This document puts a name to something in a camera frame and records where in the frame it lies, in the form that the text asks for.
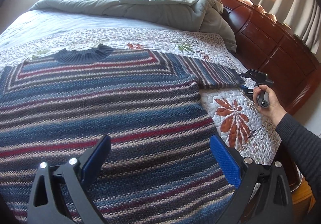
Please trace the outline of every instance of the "person's forearm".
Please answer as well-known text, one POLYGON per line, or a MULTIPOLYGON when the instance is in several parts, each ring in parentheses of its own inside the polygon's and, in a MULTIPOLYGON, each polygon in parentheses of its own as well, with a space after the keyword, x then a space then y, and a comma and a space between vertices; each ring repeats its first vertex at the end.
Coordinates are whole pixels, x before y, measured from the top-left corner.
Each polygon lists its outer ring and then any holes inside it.
POLYGON ((275 131, 280 135, 290 156, 311 186, 316 200, 321 198, 321 139, 285 114, 275 131))

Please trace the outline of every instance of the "metal screw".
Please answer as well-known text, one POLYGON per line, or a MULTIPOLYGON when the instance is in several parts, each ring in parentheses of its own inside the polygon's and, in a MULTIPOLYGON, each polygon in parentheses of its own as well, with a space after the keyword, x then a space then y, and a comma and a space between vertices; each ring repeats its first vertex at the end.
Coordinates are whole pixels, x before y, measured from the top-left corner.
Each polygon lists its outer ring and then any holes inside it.
POLYGON ((69 160, 69 164, 71 164, 71 165, 74 165, 74 164, 76 164, 77 163, 77 159, 76 158, 71 158, 70 160, 69 160))
POLYGON ((279 161, 274 162, 274 165, 280 168, 282 166, 282 163, 279 161))
POLYGON ((251 164, 251 163, 253 162, 253 160, 252 160, 250 157, 245 157, 245 158, 244 158, 244 161, 245 161, 245 163, 247 163, 247 164, 251 164))
POLYGON ((46 167, 47 167, 47 163, 46 163, 46 162, 40 163, 40 168, 41 168, 41 169, 44 169, 44 168, 46 168, 46 167))

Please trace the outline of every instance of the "human hand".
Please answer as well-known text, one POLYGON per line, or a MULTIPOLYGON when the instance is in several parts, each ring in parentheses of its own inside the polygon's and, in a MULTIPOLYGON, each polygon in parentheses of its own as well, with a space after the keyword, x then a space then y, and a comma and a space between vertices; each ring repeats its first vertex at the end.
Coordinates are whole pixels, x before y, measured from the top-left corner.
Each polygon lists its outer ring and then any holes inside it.
POLYGON ((259 85, 259 87, 255 87, 253 89, 253 101, 257 110, 265 115, 266 117, 270 118, 275 126, 277 126, 283 116, 286 114, 286 111, 283 109, 275 92, 268 87, 267 85, 259 85), (261 91, 266 91, 269 94, 269 106, 267 108, 263 108, 259 106, 257 103, 257 96, 261 93, 261 91))

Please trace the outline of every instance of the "striped sweater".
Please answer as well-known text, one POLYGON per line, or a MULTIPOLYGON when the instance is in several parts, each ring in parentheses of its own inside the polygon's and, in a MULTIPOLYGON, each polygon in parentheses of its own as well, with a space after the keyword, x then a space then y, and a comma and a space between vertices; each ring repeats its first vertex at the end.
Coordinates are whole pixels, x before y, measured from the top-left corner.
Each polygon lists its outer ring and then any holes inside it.
POLYGON ((25 222, 39 163, 63 164, 108 134, 112 150, 87 192, 109 223, 213 221, 234 188, 210 152, 217 131, 199 88, 242 82, 214 63, 104 45, 5 67, 0 193, 25 222))

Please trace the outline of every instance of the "wooden headboard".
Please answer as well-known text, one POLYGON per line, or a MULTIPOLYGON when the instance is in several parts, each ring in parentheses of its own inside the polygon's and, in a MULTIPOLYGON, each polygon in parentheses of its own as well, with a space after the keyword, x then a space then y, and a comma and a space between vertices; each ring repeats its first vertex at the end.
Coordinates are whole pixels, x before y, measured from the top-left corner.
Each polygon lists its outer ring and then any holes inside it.
POLYGON ((247 69, 265 72, 286 111, 294 114, 321 81, 321 64, 274 15, 249 0, 221 0, 222 17, 235 33, 235 57, 247 69))

